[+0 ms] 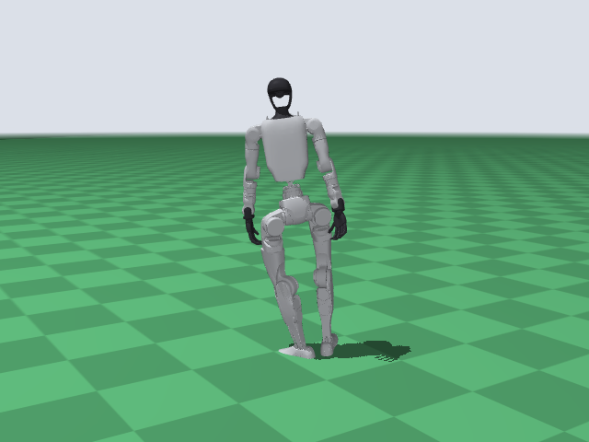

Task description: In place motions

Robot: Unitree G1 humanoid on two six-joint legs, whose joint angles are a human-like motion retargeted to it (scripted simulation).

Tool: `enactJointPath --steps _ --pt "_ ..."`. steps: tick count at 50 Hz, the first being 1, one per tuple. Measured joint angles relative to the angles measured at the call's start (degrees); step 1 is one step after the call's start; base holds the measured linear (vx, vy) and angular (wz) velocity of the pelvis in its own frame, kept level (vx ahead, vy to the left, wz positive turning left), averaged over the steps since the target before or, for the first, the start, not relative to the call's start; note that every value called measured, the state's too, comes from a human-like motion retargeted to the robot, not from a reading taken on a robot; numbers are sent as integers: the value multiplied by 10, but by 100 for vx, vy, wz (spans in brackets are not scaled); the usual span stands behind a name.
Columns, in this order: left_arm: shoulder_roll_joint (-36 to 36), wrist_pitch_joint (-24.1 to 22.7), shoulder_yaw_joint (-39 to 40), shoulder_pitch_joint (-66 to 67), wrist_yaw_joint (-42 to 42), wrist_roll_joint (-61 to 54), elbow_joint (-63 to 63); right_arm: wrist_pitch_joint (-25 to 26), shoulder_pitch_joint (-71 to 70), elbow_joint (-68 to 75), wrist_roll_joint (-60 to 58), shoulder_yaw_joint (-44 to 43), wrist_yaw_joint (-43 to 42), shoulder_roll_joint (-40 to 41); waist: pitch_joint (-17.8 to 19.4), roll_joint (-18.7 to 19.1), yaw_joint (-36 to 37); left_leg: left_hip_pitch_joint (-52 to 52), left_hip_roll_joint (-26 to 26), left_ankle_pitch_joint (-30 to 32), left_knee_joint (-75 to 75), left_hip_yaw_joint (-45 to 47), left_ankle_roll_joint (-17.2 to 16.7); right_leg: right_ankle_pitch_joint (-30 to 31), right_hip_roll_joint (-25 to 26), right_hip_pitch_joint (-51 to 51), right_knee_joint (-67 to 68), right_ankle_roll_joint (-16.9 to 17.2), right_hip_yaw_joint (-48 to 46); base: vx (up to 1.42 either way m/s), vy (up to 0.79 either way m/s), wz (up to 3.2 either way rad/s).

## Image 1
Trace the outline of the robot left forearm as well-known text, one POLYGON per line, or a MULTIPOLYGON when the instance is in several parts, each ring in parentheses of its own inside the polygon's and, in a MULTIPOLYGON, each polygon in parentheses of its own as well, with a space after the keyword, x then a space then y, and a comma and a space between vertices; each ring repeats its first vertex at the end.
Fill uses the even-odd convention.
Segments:
POLYGON ((251 209, 251 213, 254 214, 255 213, 255 207, 254 204, 256 202, 256 188, 257 188, 257 182, 254 180, 247 180, 246 179, 246 169, 247 166, 245 166, 244 169, 244 178, 243 178, 243 187, 244 187, 244 192, 243 192, 243 208, 242 208, 242 213, 244 215, 244 209, 246 207, 249 207, 251 209))

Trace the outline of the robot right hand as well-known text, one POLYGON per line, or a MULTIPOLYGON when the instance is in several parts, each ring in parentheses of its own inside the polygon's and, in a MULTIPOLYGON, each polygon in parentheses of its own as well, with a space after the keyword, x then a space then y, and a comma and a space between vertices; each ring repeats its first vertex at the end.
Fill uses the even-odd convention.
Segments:
POLYGON ((334 222, 333 222, 331 228, 329 229, 329 233, 335 227, 335 234, 334 234, 333 238, 330 238, 330 239, 337 240, 347 233, 347 225, 346 225, 347 221, 346 221, 345 214, 343 213, 344 210, 345 210, 344 201, 342 198, 339 198, 338 199, 338 208, 335 208, 335 209, 332 208, 332 212, 335 213, 335 215, 333 217, 334 222))

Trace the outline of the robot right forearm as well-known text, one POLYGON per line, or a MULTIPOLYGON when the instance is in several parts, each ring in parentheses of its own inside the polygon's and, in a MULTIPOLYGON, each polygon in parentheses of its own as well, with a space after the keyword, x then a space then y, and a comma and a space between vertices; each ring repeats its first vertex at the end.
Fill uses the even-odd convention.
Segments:
MULTIPOLYGON (((336 173, 336 169, 335 169, 333 160, 331 159, 331 157, 329 157, 329 160, 330 160, 330 163, 332 166, 332 172, 326 173, 326 175, 323 176, 323 180, 326 183, 328 197, 330 199, 330 205, 333 209, 335 209, 335 208, 338 208, 338 199, 342 198, 342 196, 341 196, 341 189, 340 189, 340 185, 337 180, 338 176, 336 173)), ((343 201, 344 201, 344 199, 343 199, 343 201)), ((344 204, 345 204, 345 202, 344 202, 344 204)))

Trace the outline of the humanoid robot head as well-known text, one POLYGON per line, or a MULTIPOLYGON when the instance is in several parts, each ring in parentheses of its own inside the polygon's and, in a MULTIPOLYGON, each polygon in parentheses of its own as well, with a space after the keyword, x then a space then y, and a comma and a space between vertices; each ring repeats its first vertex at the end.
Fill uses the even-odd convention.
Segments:
POLYGON ((283 118, 290 118, 292 115, 289 113, 288 109, 291 106, 292 102, 292 88, 290 83, 284 78, 274 78, 268 85, 268 95, 271 101, 272 106, 275 108, 275 115, 272 119, 283 119, 283 118), (284 95, 289 95, 289 102, 287 106, 284 107, 276 107, 273 103, 272 98, 282 98, 284 95))

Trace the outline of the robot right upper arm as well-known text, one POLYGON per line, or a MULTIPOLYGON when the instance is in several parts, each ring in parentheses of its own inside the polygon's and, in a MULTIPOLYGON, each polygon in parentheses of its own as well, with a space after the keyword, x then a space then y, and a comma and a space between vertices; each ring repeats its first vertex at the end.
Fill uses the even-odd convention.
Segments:
POLYGON ((317 166, 319 172, 324 173, 331 171, 332 166, 329 160, 329 146, 321 121, 317 118, 303 119, 306 124, 307 132, 314 135, 312 142, 318 155, 317 166))

